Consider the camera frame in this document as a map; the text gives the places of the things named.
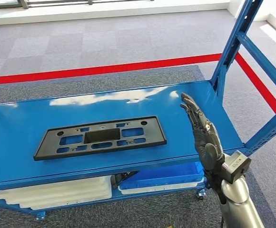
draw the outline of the black cable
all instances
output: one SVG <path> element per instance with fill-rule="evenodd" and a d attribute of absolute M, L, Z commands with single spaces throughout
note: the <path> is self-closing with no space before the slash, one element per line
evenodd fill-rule
<path fill-rule="evenodd" d="M 222 216 L 221 228 L 224 227 L 224 217 Z"/>

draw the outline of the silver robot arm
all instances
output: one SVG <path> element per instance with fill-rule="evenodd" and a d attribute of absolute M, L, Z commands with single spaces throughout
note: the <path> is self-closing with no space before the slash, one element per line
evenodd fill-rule
<path fill-rule="evenodd" d="M 223 227 L 263 228 L 264 225 L 249 194 L 245 172 L 251 159 L 235 151 L 225 154 L 215 127 L 191 97 L 182 93 L 181 107 L 192 125 L 197 151 L 206 178 L 206 187 L 215 192 L 222 213 Z"/>

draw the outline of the black plastic panel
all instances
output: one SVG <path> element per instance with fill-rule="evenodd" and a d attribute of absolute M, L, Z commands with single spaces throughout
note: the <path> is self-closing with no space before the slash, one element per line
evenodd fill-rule
<path fill-rule="evenodd" d="M 156 116 L 49 129 L 35 161 L 166 144 Z"/>

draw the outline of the red tape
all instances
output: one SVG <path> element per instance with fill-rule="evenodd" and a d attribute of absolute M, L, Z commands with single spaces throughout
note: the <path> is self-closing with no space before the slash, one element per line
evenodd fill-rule
<path fill-rule="evenodd" d="M 246 74 L 246 76 L 274 112 L 276 113 L 276 99 L 261 81 L 243 56 L 237 53 L 235 60 Z"/>
<path fill-rule="evenodd" d="M 181 65 L 188 65 L 195 63 L 218 61 L 220 57 L 221 54 L 211 54 L 211 55 L 203 55 L 203 56 L 157 60 L 157 61 L 149 61 L 149 62 L 141 62 L 141 63 L 119 64 L 113 66 L 103 66 L 103 67 L 98 66 L 98 67 L 82 68 L 82 69 L 0 76 L 0 84 L 31 82 L 38 80 L 58 79 L 58 78 L 67 78 L 67 77 L 90 76 L 90 75 L 152 69 L 152 68 L 168 67 L 168 66 L 169 67 L 181 66 Z"/>

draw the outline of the white packaging material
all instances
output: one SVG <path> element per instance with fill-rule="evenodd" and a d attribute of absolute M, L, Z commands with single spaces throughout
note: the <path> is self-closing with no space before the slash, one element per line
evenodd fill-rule
<path fill-rule="evenodd" d="M 160 186 L 151 186 L 151 187 L 144 187 L 144 188 L 136 188 L 136 189 L 118 189 L 123 195 L 127 194 L 136 194 L 136 193 L 145 193 L 145 192 L 153 192 L 153 191 L 164 191 L 164 190 L 174 190 L 174 189 L 186 189 L 186 188 L 194 188 L 197 186 L 199 183 L 203 183 L 203 178 L 201 181 L 198 182 L 191 182 L 191 183 L 181 183 L 181 184 L 168 184 L 168 185 L 160 185 Z"/>
<path fill-rule="evenodd" d="M 0 200 L 33 210 L 104 200 L 112 197 L 110 176 L 0 190 Z"/>

